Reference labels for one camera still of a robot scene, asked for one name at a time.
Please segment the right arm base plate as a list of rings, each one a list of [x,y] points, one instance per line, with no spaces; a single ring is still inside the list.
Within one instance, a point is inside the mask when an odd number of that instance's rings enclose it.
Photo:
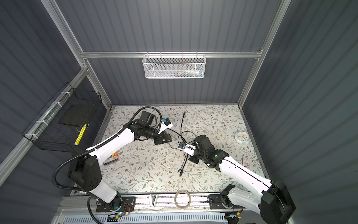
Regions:
[[[219,210],[219,209],[245,209],[245,207],[232,205],[226,206],[223,204],[221,195],[220,194],[210,194],[207,197],[207,202],[209,203],[209,207],[212,210]]]

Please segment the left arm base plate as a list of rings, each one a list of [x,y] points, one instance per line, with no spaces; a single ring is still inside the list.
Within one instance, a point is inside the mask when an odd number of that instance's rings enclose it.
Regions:
[[[97,202],[96,212],[132,212],[136,204],[136,197],[116,197],[110,203],[103,200]]]

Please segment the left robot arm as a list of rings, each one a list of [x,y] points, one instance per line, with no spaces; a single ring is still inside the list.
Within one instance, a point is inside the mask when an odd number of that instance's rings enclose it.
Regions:
[[[153,127],[151,124],[155,116],[146,112],[146,109],[145,106],[137,110],[131,119],[111,137],[61,164],[53,173],[52,183],[60,189],[85,192],[105,203],[119,200],[120,194],[102,178],[100,166],[104,164],[105,160],[134,141],[152,139],[155,145],[172,141],[166,130],[172,128],[173,123],[160,115],[158,124]],[[65,186],[56,179],[58,172],[69,163],[73,169],[69,171],[68,177],[77,184],[77,187]]]

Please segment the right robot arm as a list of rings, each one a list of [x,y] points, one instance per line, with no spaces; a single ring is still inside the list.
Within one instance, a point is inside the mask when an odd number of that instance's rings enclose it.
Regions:
[[[228,175],[246,188],[241,190],[229,184],[221,192],[225,207],[242,206],[260,214],[267,224],[286,224],[296,210],[288,188],[282,181],[273,182],[250,171],[229,153],[215,149],[207,136],[200,135],[189,144],[181,142],[179,148],[190,156],[192,162],[202,161],[207,167]]]

